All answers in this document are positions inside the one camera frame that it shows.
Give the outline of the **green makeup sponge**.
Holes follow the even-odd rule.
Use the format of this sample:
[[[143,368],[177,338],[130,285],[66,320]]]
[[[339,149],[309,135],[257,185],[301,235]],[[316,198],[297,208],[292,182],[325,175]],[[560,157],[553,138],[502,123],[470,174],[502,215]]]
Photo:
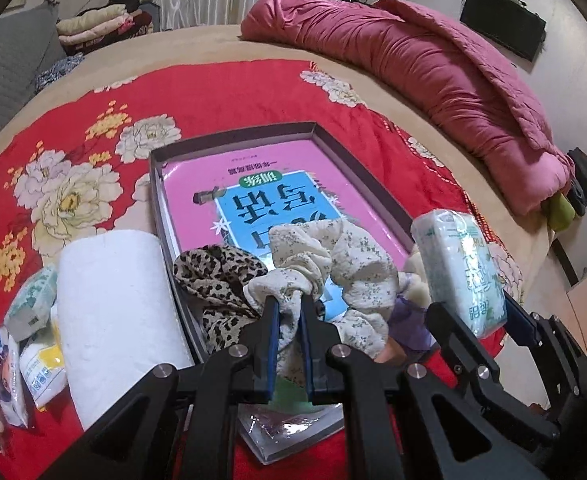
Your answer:
[[[238,426],[255,457],[268,465],[333,436],[344,421],[341,404],[316,406],[303,388],[277,377],[269,404],[239,406]]]

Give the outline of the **cream plush bear purple bow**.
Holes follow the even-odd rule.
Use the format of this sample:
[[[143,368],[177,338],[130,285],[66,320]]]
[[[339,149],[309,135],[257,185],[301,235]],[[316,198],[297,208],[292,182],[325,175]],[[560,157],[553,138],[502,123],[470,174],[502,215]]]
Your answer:
[[[425,324],[431,304],[423,259],[417,246],[412,248],[399,272],[400,291],[388,321],[389,337],[385,348],[375,357],[378,363],[403,364],[428,352],[435,338]]]

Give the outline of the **green tissue pack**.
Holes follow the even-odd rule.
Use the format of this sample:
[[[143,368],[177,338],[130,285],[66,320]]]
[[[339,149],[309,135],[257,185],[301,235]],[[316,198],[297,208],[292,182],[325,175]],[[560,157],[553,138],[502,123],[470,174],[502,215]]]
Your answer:
[[[24,341],[44,328],[57,297],[58,273],[55,266],[44,266],[30,276],[13,298],[4,326],[16,341]]]
[[[434,302],[452,308],[480,339],[506,323],[503,285],[475,218],[433,209],[413,221],[411,233]]]

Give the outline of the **leopard print scrunchie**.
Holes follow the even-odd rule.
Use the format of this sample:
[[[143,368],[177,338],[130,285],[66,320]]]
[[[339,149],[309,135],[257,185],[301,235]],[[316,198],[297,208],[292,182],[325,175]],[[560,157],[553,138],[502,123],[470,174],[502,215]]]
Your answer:
[[[174,278],[201,309],[205,347],[214,353],[239,341],[240,330],[262,315],[244,296],[244,286],[266,275],[267,266],[250,252],[229,245],[205,245],[182,252]]]

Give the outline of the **white floral scrunchie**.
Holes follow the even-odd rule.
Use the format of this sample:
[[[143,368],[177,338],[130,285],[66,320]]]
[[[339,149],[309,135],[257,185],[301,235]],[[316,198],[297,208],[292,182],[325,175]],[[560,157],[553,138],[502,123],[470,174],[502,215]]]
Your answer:
[[[275,268],[251,278],[243,293],[255,309],[269,297],[279,304],[277,375],[305,384],[297,343],[302,298],[321,298],[327,281],[341,288],[347,304],[333,323],[340,340],[371,358],[379,356],[400,283],[397,266],[374,237],[344,219],[273,226],[268,237]]]

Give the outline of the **yellow white tissue pack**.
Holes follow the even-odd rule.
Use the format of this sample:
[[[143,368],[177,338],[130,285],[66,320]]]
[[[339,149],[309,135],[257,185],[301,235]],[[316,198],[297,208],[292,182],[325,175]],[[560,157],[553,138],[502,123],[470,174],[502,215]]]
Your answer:
[[[37,411],[43,411],[68,385],[60,347],[58,304],[51,307],[47,324],[24,344],[20,371]]]

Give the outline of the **cartoon face wipes pack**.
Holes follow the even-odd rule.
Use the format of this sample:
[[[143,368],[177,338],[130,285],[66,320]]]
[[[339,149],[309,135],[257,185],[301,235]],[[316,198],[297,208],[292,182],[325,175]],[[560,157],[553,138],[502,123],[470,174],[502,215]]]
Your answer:
[[[5,326],[0,326],[0,408],[10,426],[28,428],[19,347]]]

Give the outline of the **tan bed sheet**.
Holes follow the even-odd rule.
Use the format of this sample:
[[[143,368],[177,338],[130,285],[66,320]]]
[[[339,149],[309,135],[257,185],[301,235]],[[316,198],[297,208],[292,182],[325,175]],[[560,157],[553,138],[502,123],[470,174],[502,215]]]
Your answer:
[[[183,138],[272,122],[318,122],[414,216],[463,208],[495,240],[499,272],[528,295],[553,234],[537,212],[519,217],[487,170],[378,80],[317,54],[243,41],[235,25],[156,32],[101,49],[40,92],[0,132],[0,317],[42,257],[32,214],[14,189],[45,154],[118,185],[89,234],[150,231],[147,160],[123,164],[121,132],[154,117]]]

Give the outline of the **white toilet paper roll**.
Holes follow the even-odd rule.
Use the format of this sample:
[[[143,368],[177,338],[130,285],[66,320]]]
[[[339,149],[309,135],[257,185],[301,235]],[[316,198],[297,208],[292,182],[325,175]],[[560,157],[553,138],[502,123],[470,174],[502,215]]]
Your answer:
[[[58,326],[80,426],[88,429],[158,364],[194,365],[158,237],[113,230],[62,249]]]

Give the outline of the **pink blue book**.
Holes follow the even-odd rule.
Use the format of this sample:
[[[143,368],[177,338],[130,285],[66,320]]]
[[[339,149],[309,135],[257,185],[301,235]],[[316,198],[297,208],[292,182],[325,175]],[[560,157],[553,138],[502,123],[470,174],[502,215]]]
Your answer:
[[[271,266],[272,226],[322,219],[364,229],[396,266],[413,244],[411,219],[399,203],[356,159],[318,136],[164,162],[156,170],[156,197],[170,259],[227,244]]]

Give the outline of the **pink rolled quilt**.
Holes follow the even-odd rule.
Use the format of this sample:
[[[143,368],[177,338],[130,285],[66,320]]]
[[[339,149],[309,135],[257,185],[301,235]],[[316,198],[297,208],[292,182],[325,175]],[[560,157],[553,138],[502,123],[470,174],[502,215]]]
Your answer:
[[[439,11],[404,0],[258,0],[240,30],[377,77],[479,159],[519,216],[569,191],[574,163],[540,100],[493,44]]]

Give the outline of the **red floral blanket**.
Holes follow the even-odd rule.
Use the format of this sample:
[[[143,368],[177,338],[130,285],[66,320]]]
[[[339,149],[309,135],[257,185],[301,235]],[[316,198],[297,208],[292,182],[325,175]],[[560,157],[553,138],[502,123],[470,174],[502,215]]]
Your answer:
[[[0,324],[24,282],[73,240],[147,230],[150,155],[225,131],[314,122],[411,216],[473,214],[453,174],[344,81],[309,61],[175,65],[43,114],[0,154]],[[266,248],[275,223],[348,217],[396,261],[406,252],[310,140],[192,154],[161,174],[182,248]]]

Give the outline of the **stack of folded clothes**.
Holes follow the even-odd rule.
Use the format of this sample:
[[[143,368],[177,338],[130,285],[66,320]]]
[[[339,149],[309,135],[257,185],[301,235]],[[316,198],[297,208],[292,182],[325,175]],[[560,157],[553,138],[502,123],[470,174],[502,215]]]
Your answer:
[[[67,55],[88,54],[117,42],[152,34],[159,9],[140,0],[108,0],[101,8],[88,9],[74,18],[58,21],[56,29]]]

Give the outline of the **grey quilted sofa cover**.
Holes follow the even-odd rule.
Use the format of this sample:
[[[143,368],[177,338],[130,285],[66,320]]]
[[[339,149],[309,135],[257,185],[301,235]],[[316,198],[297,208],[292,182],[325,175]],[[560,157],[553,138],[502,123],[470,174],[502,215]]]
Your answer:
[[[36,79],[66,57],[58,39],[59,3],[0,18],[0,132],[36,95]]]

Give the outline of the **black wall television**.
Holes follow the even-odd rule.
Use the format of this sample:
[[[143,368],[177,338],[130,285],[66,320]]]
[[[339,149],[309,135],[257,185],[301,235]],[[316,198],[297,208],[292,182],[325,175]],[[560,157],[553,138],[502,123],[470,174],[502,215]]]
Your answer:
[[[461,23],[529,62],[546,38],[546,21],[521,0],[465,0]]]

